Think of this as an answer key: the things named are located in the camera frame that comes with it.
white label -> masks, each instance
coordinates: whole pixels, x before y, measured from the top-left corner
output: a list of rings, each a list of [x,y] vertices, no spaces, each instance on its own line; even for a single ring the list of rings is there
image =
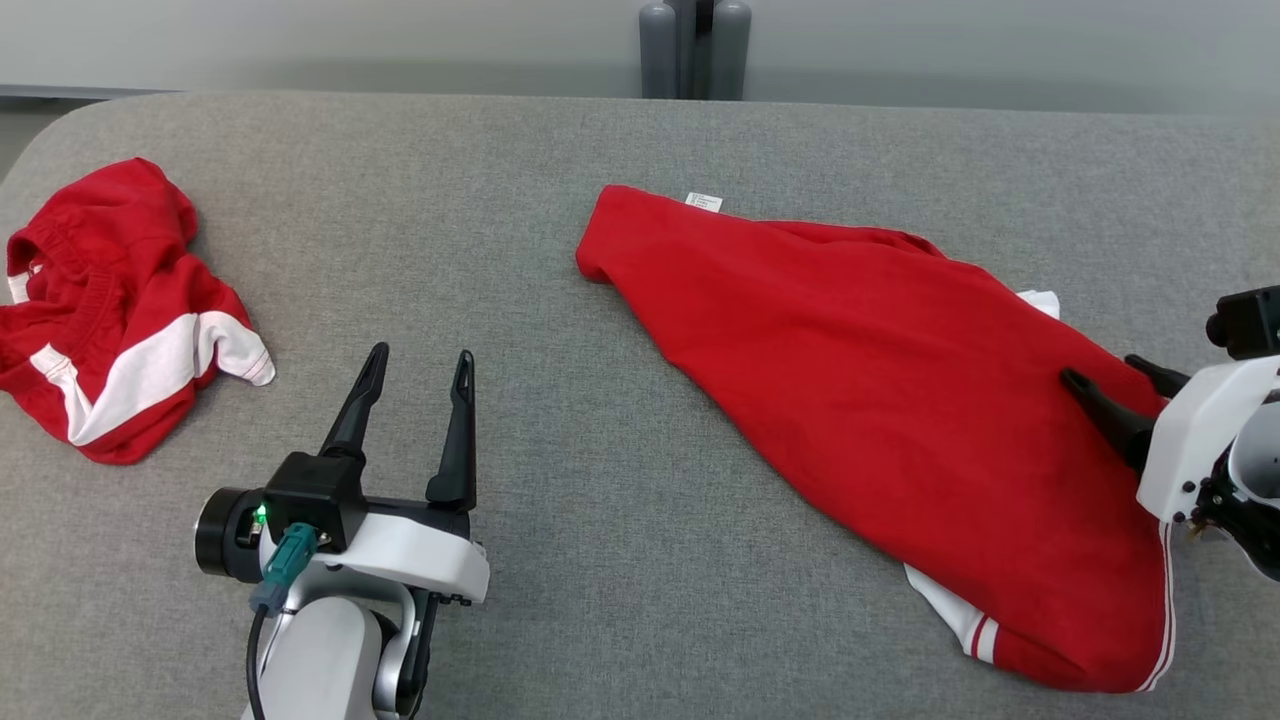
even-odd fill
[[[703,210],[710,210],[712,213],[719,213],[722,202],[724,202],[723,197],[703,195],[701,192],[690,192],[689,197],[685,199],[685,205],[692,205],[694,208],[701,208]]]

white wall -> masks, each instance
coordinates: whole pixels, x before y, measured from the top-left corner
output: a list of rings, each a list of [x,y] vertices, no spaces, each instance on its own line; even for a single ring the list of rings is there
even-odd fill
[[[1277,0],[748,1],[753,100],[1280,108]]]
[[[0,91],[634,96],[644,3],[0,0]]]
[[[0,94],[634,96],[644,1],[0,0]],[[1280,106],[1280,0],[749,1],[753,100]]]

gray fabric surface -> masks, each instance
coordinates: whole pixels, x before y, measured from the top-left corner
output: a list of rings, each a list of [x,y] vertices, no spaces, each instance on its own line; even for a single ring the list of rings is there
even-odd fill
[[[236,717],[250,588],[200,574],[225,484],[314,450],[392,345],[366,488],[417,497],[477,363],[489,601],[443,609],[431,717],[1274,717],[1280,588],[1174,543],[1153,693],[1037,687],[960,653],[902,568],[808,507],[667,366],[573,249],[600,187],[891,225],[1115,352],[1193,369],[1219,295],[1280,281],[1280,135],[1221,119],[378,95],[151,96],[59,120],[0,229],[114,160],[196,202],[279,378],[219,379],[145,462],[88,462],[0,401],[0,716]],[[868,496],[874,502],[874,496]]]

white trim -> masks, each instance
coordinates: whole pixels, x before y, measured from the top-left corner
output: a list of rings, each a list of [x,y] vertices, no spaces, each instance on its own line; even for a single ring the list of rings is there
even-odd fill
[[[973,647],[973,634],[982,623],[982,610],[969,605],[960,596],[940,585],[937,580],[915,568],[905,564],[902,568],[906,570],[906,582],[923,594],[924,600],[929,601],[933,611],[956,634],[956,639],[960,641],[960,650],[965,655],[970,655],[969,650]]]
[[[1156,666],[1151,669],[1151,675],[1138,685],[1138,692],[1156,689],[1156,683],[1165,676],[1169,666],[1174,664],[1174,642],[1178,638],[1178,619],[1174,616],[1174,559],[1169,555],[1169,538],[1172,525],[1160,524],[1160,551],[1165,556],[1165,637],[1160,644],[1160,657]]]
[[[220,370],[255,386],[275,378],[275,365],[257,333],[218,310],[179,315],[122,352],[96,402],[81,389],[72,360],[52,346],[32,355],[31,364],[63,392],[67,441],[82,447],[187,387],[215,357]]]
[[[1018,297],[1021,297],[1030,304],[1032,307],[1044,313],[1050,318],[1053,318],[1055,320],[1061,319],[1062,304],[1057,301],[1057,293],[1053,291],[1028,290],[1019,292]]]
[[[987,621],[982,624],[982,634],[978,635],[978,653],[974,657],[995,665],[997,632],[1000,632],[1000,623],[988,615]]]
[[[27,281],[31,279],[31,273],[18,273],[17,275],[9,275],[9,295],[13,296],[13,304],[26,302],[31,300],[27,297]]]

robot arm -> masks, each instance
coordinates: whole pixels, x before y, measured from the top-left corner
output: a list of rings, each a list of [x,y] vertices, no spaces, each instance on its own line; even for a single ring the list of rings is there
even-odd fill
[[[468,519],[476,503],[475,361],[466,351],[458,359],[449,430],[425,501],[406,501],[365,496],[360,482],[388,355],[385,343],[374,346],[319,454],[291,454],[262,488],[215,492],[196,524],[200,568],[244,583],[262,582],[287,533],[315,533],[316,551],[283,588],[265,653],[250,670],[269,720],[412,717],[439,606],[483,602],[488,592],[489,562],[471,542]],[[255,592],[251,602],[260,597]],[[348,598],[390,602],[399,616]],[[244,717],[255,717],[252,707]]]
[[[1222,297],[1210,340],[1234,360],[1188,378],[1137,355],[1125,361],[1171,398],[1158,418],[1137,415],[1088,378],[1062,383],[1107,441],[1140,473],[1138,502],[1165,523],[1226,532],[1280,582],[1280,286]]]

